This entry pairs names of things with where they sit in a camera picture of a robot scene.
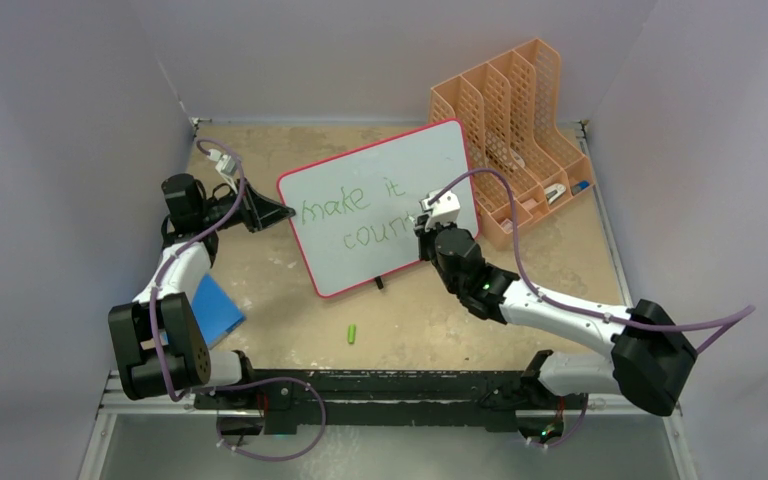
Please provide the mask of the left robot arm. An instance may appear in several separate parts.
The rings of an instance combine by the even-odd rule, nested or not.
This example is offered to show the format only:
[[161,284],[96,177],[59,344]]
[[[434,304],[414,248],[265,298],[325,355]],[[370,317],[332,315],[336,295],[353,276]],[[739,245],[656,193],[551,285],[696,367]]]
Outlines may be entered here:
[[168,214],[158,268],[143,291],[108,313],[122,389],[131,400],[216,389],[232,408],[247,408],[258,395],[250,360],[241,351],[210,352],[191,302],[215,262],[219,230],[244,225],[255,233],[295,211],[250,185],[209,196],[190,174],[173,175],[161,188]]

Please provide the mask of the pink framed whiteboard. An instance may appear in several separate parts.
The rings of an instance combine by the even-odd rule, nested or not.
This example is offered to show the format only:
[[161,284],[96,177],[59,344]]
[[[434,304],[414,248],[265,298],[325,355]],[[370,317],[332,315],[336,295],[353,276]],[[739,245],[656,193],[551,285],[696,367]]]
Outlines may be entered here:
[[449,119],[281,175],[316,293],[332,297],[417,263],[421,200],[470,167],[463,127]]

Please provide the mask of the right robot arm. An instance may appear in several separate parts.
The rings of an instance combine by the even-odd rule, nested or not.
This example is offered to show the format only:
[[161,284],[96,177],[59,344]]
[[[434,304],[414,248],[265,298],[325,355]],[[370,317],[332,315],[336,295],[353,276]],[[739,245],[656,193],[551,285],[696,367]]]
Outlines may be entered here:
[[659,304],[599,305],[544,287],[488,262],[471,234],[450,223],[415,221],[419,257],[472,315],[525,326],[588,348],[586,354],[541,353],[521,392],[536,407],[570,394],[617,394],[657,416],[673,413],[698,354]]

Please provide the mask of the green marker cap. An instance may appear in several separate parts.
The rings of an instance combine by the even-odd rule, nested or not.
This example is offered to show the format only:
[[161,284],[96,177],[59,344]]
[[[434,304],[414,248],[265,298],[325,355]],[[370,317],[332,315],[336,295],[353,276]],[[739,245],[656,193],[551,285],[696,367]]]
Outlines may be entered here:
[[355,324],[351,324],[348,327],[348,332],[347,332],[347,342],[350,345],[353,345],[356,342],[356,334],[357,334],[357,326]]

